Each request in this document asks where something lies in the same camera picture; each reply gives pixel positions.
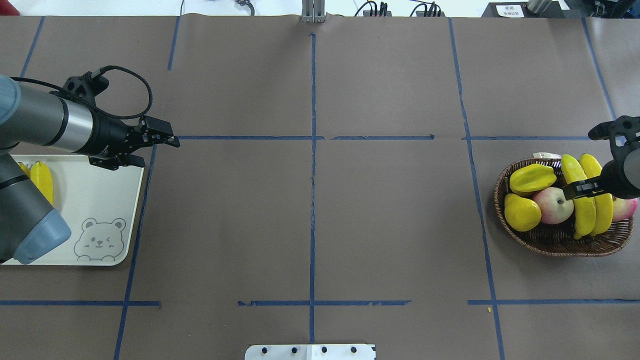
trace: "cartoon bear face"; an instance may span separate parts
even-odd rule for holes
[[[83,232],[74,245],[78,260],[111,260],[124,250],[122,232],[126,223],[121,218],[112,222],[98,222],[88,218],[82,223]]]

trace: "brown woven basket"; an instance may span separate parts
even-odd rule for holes
[[[587,256],[597,257],[611,255],[622,249],[634,230],[634,218],[613,222],[606,233],[596,236],[584,236],[580,240],[573,238],[575,216],[569,220],[557,224],[539,224],[533,229],[525,232],[516,231],[504,218],[504,198],[509,193],[509,177],[511,174],[531,164],[542,164],[554,168],[554,173],[558,177],[558,182],[553,186],[562,187],[563,178],[560,169],[560,160],[553,159],[524,159],[509,165],[498,177],[498,181],[493,191],[493,205],[498,214],[498,219],[502,223],[507,233],[518,243],[527,249],[547,256]]]

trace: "pink apple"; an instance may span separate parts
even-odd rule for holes
[[[566,200],[559,188],[546,188],[534,195],[533,201],[540,207],[543,224],[560,224],[573,213],[573,201]]]
[[[638,199],[621,199],[613,197],[613,221],[630,218],[638,208]]]

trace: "gray table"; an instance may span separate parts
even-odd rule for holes
[[[1,17],[0,33],[3,74],[139,72],[182,140],[141,151],[123,263],[0,268],[2,358],[310,342],[374,343],[379,359],[637,357],[638,235],[606,258],[545,258],[490,199],[533,152],[611,158],[585,136],[640,114],[640,22]],[[139,111],[143,87],[108,77],[99,105]]]

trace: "red object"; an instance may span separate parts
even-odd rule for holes
[[[20,15],[20,12],[11,5],[9,0],[0,0],[0,15]]]

